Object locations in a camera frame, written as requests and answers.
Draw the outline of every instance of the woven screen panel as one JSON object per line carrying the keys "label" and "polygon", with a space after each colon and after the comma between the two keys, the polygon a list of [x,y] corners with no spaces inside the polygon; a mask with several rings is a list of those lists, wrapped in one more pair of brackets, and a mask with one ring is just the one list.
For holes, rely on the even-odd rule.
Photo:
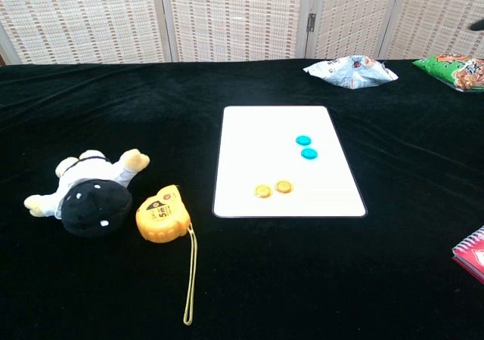
{"label": "woven screen panel", "polygon": [[299,0],[170,0],[180,61],[295,57]]}
{"label": "woven screen panel", "polygon": [[468,26],[484,17],[484,0],[403,0],[389,40],[389,59],[436,54],[484,57],[484,33]]}
{"label": "woven screen panel", "polygon": [[393,0],[323,0],[314,58],[336,58],[350,54],[376,57],[386,16]]}
{"label": "woven screen panel", "polygon": [[22,63],[163,62],[154,0],[0,0]]}

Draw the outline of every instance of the chip bag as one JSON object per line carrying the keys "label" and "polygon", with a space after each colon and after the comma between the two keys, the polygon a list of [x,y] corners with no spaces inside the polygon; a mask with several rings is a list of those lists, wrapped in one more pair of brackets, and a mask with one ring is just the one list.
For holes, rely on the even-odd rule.
{"label": "chip bag", "polygon": [[303,70],[332,85],[349,89],[376,87],[398,78],[382,63],[365,55],[350,55],[334,60],[323,60]]}
{"label": "chip bag", "polygon": [[413,62],[423,71],[457,91],[484,91],[484,59],[444,54]]}

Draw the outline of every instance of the yellow round magnet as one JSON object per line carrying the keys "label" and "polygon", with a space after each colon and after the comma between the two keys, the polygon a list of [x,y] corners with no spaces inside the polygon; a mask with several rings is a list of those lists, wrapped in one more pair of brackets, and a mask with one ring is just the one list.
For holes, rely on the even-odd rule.
{"label": "yellow round magnet", "polygon": [[287,194],[293,191],[293,185],[289,181],[281,180],[275,185],[275,189],[279,193]]}
{"label": "yellow round magnet", "polygon": [[259,198],[269,198],[272,195],[272,190],[267,185],[259,185],[256,187],[254,193]]}

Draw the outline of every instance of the plush dog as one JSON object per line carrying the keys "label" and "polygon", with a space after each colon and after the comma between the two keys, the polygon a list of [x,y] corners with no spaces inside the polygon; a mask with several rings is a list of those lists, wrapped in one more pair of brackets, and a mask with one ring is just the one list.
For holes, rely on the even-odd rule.
{"label": "plush dog", "polygon": [[55,174],[57,191],[31,195],[23,204],[34,217],[54,216],[77,236],[103,236],[119,228],[132,205],[129,182],[147,167],[150,158],[137,149],[110,163],[97,150],[62,160]]}

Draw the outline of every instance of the yellow cord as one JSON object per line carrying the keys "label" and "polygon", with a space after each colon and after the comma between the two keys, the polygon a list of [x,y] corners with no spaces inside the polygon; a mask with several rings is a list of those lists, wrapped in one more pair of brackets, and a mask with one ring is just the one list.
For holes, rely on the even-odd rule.
{"label": "yellow cord", "polygon": [[187,326],[191,325],[194,317],[194,291],[195,291],[195,273],[197,272],[197,252],[198,244],[195,232],[191,223],[188,225],[188,233],[191,240],[191,257],[190,257],[190,279],[188,281],[187,303],[185,305],[185,314],[183,316],[183,323]]}

